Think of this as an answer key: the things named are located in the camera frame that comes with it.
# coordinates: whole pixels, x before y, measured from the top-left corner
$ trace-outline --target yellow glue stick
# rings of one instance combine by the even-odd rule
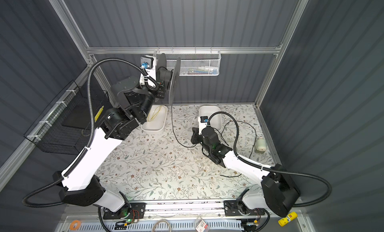
[[[288,224],[289,222],[291,222],[292,220],[294,220],[296,218],[297,218],[297,214],[295,212],[291,212],[287,215],[287,217],[279,220],[279,224],[281,227],[283,227],[284,225]]]

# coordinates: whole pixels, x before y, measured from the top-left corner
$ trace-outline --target black metal mesh basket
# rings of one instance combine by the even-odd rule
[[[93,113],[101,119],[103,112],[112,107],[108,93],[100,88],[91,88]],[[24,137],[41,151],[77,155],[89,140],[89,106],[86,87],[77,87],[60,102],[38,128],[28,130]]]

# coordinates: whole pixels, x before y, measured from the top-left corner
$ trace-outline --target yellow cord in tray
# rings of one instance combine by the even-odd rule
[[[155,108],[155,110],[153,111],[153,114],[151,116],[151,118],[149,118],[149,116],[147,117],[147,121],[148,122],[151,122],[153,120],[155,120],[156,116],[159,114],[161,108],[164,107],[163,105],[160,105],[158,106],[157,108]]]

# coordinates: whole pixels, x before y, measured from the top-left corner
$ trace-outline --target floral pattern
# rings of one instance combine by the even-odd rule
[[[219,105],[235,119],[251,124],[257,137],[263,136],[253,105]],[[198,127],[199,106],[173,106],[173,124],[177,139],[191,146],[192,127]],[[230,120],[222,115],[223,127]],[[255,139],[254,130],[239,123],[237,151],[249,156]],[[233,147],[236,128],[233,122],[223,131],[223,138]],[[265,153],[252,153],[251,159],[273,165]],[[115,148],[96,175],[116,191],[122,191],[129,200],[218,199],[236,198],[246,187],[262,193],[258,185],[238,172],[214,164],[202,154],[200,145],[185,148],[177,143],[172,133],[170,107],[165,131],[158,135],[144,133],[140,127]]]

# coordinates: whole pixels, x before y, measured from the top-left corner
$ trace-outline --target black mounting plate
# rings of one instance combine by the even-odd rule
[[[144,218],[146,203],[130,203],[130,205],[131,205],[130,211],[136,210],[139,213],[139,219]],[[103,220],[109,220],[109,219],[120,219],[120,218],[117,212],[112,212],[108,210],[107,212],[104,212]],[[131,212],[126,219],[133,219],[133,213]]]
[[[236,200],[224,201],[224,211],[225,211],[225,216],[244,216],[238,210]],[[247,216],[248,215],[257,216],[257,215],[264,215],[264,214],[265,214],[265,212],[263,212],[261,210],[257,211],[257,209],[256,209],[256,211],[255,210],[251,210],[250,213],[247,214]]]

